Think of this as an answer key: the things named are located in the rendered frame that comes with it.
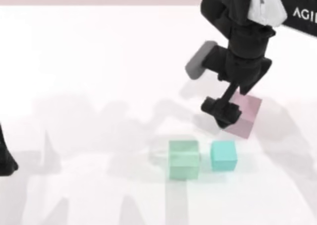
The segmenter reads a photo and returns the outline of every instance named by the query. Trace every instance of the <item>white fur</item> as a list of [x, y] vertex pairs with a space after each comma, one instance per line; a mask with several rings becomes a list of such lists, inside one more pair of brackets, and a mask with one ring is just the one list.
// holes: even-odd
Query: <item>white fur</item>
[[280, 26], [286, 19], [287, 13], [281, 0], [251, 0], [248, 18], [262, 25]]

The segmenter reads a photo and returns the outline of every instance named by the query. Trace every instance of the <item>green cube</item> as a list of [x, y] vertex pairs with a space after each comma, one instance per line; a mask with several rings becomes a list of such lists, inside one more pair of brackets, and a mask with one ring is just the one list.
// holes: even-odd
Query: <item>green cube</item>
[[238, 162], [234, 141], [215, 141], [211, 145], [213, 171], [233, 171]]
[[200, 169], [198, 141], [170, 141], [168, 161], [170, 179], [197, 179]]

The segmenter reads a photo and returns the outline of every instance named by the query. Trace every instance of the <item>cube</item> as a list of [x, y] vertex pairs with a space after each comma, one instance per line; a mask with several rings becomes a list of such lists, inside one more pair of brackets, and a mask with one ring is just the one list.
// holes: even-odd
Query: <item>cube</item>
[[234, 125], [227, 127], [224, 131], [248, 139], [260, 110], [262, 100], [250, 95], [243, 96], [239, 92], [236, 92], [230, 101], [240, 106], [242, 115]]
[[211, 145], [213, 171], [233, 171], [238, 162], [234, 141], [215, 141]]
[[197, 179], [200, 169], [198, 141], [170, 141], [168, 161], [170, 179]]

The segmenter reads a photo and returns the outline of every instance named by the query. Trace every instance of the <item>turquoise square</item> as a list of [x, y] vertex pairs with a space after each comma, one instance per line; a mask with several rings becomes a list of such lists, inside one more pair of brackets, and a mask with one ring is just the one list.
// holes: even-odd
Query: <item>turquoise square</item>
[[168, 161], [170, 179], [197, 179], [200, 169], [198, 141], [170, 141]]
[[215, 141], [211, 145], [213, 171], [233, 171], [238, 162], [234, 141]]

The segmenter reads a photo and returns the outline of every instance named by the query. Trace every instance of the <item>white floor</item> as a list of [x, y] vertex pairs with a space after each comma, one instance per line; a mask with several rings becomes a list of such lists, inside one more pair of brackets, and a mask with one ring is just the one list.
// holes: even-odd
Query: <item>white floor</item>
[[[249, 140], [200, 111], [226, 83], [184, 66], [226, 40], [198, 7], [1, 7], [0, 119], [20, 164], [1, 225], [316, 225], [316, 38], [277, 29]], [[196, 138], [200, 178], [165, 179], [170, 139]], [[234, 173], [212, 140], [236, 139]]]

